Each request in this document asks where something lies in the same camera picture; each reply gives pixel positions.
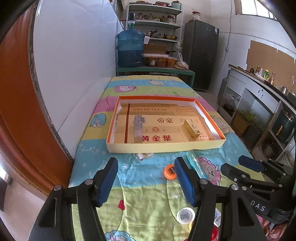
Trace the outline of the person's right hand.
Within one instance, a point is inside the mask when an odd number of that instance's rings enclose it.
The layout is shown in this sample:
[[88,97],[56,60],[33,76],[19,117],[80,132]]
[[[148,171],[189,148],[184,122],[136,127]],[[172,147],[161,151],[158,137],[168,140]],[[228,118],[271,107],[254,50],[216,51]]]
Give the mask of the person's right hand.
[[281,225],[274,225],[268,220],[265,220],[264,218],[262,218],[261,216],[257,215],[257,218],[263,229],[266,240],[271,240],[271,241],[280,240],[284,231],[287,228],[288,223],[283,223]]

